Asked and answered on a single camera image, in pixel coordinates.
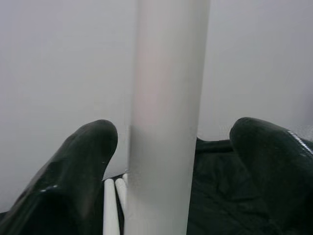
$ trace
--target white wall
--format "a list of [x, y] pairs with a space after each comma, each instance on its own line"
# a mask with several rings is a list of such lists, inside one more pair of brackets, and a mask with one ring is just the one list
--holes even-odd
[[313, 2], [212, 0], [199, 137], [241, 117], [313, 136]]
[[[135, 0], [0, 1], [0, 212], [96, 119], [119, 132], [105, 177], [124, 171], [135, 15]], [[199, 137], [244, 116], [312, 135], [312, 17], [310, 0], [212, 0]]]
[[0, 1], [0, 212], [67, 136], [111, 120], [124, 172], [135, 0]]

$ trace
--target white rod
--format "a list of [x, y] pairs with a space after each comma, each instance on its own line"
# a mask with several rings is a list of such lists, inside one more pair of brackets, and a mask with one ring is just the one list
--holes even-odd
[[125, 174], [123, 175], [123, 180], [125, 181], [125, 183], [126, 183], [126, 185], [127, 185], [127, 183], [128, 183], [128, 174], [127, 174], [127, 173], [125, 173]]
[[118, 194], [119, 201], [121, 203], [123, 214], [126, 212], [126, 184], [123, 179], [117, 179], [115, 186]]
[[139, 0], [125, 235], [186, 234], [208, 0]]
[[103, 235], [120, 235], [114, 181], [104, 182]]

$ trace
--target gray wall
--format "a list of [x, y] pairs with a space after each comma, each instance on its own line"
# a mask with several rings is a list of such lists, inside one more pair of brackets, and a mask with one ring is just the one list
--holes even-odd
[[[215, 0], [198, 136], [262, 118], [311, 136], [310, 0]], [[0, 212], [79, 126], [109, 119], [127, 164], [135, 0], [0, 1]]]

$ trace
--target white pipe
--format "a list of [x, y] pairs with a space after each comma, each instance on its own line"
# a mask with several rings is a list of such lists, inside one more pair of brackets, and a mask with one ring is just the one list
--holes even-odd
[[126, 212], [126, 184], [123, 179], [117, 179], [115, 186], [118, 194], [119, 201], [121, 203], [123, 214]]
[[186, 234], [208, 0], [139, 0], [125, 235]]
[[120, 235], [114, 181], [104, 182], [103, 235]]
[[127, 183], [128, 183], [128, 174], [127, 174], [127, 173], [125, 173], [125, 174], [123, 175], [123, 180], [125, 181], [125, 183], [126, 183], [126, 185], [127, 185]]

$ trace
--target pvc pipe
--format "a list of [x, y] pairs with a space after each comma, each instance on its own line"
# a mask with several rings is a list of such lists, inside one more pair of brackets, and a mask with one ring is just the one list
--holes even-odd
[[104, 182], [103, 235], [120, 235], [114, 181]]
[[117, 179], [115, 186], [118, 194], [119, 201], [121, 203], [123, 214], [126, 212], [126, 184], [123, 179]]
[[208, 0], [139, 0], [125, 235], [186, 234]]
[[127, 183], [128, 183], [128, 174], [127, 173], [125, 173], [123, 175], [123, 180], [125, 181], [125, 184], [127, 185]]

